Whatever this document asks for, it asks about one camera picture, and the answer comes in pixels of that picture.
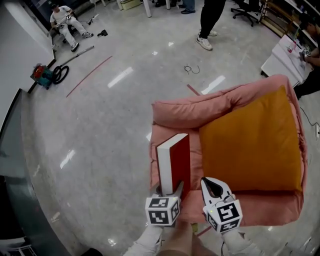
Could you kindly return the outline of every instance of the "white sneaker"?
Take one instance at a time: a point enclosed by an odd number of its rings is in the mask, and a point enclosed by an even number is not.
[[[202,38],[202,37],[197,37],[196,42],[202,46],[202,48],[208,50],[208,51],[212,51],[212,45],[209,43],[208,39]]]
[[[214,31],[214,30],[211,30],[210,33],[209,33],[210,37],[216,37],[217,35],[218,35],[218,33],[216,31]]]
[[[83,38],[92,38],[93,36],[94,36],[94,34],[89,33],[89,32],[85,32],[85,33],[83,33],[83,35],[82,35]]]
[[[78,46],[79,46],[79,43],[78,43],[78,42],[74,43],[74,44],[71,46],[71,52],[75,52],[75,51],[77,50]]]

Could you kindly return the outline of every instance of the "white clothing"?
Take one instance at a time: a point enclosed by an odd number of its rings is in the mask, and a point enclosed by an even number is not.
[[[230,256],[267,256],[255,243],[245,238],[244,233],[239,233],[237,228],[222,233],[222,239]]]
[[[66,14],[71,10],[66,5],[60,6],[59,7],[59,12],[53,12],[50,16],[50,23],[55,22],[55,23],[61,23],[64,22],[66,19]]]
[[[59,32],[64,35],[65,39],[68,41],[70,46],[73,46],[76,43],[76,40],[74,39],[74,37],[70,34],[69,29],[68,29],[68,25],[72,25],[75,27],[76,30],[79,31],[80,35],[83,35],[84,33],[86,33],[87,31],[85,30],[85,28],[81,25],[81,23],[79,21],[77,21],[77,19],[75,17],[71,17],[70,19],[68,19],[65,24],[60,25],[59,27]]]
[[[123,256],[154,256],[160,249],[163,227],[148,225]]]

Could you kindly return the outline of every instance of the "hand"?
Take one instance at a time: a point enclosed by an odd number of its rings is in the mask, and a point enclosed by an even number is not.
[[[305,57],[305,58],[304,58],[304,61],[305,61],[306,63],[310,63],[311,59],[312,59],[311,56]]]

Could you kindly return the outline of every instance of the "metal pole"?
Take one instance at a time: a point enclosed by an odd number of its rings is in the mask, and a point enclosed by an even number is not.
[[[67,63],[69,63],[69,62],[72,61],[73,59],[79,57],[81,54],[84,54],[84,53],[87,52],[87,51],[90,51],[90,50],[93,49],[94,47],[95,47],[95,46],[93,45],[93,46],[91,46],[91,47],[83,50],[82,52],[79,52],[76,56],[73,56],[72,58],[70,58],[69,60],[67,60],[67,61],[64,62],[63,64],[61,64],[60,66],[62,67],[62,66],[64,66],[64,65],[66,65]]]
[[[152,15],[151,15],[151,12],[150,12],[149,0],[143,0],[143,3],[144,3],[144,8],[145,8],[146,16],[147,16],[148,18],[150,18]]]

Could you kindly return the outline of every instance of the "black pants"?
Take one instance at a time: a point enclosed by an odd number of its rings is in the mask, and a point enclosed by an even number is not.
[[[294,92],[298,100],[303,95],[309,95],[313,94],[317,91],[320,91],[320,68],[315,68],[314,71],[312,71],[308,78],[304,81],[304,83],[294,87]]]
[[[201,38],[208,38],[224,10],[225,3],[226,0],[204,0],[201,12]]]

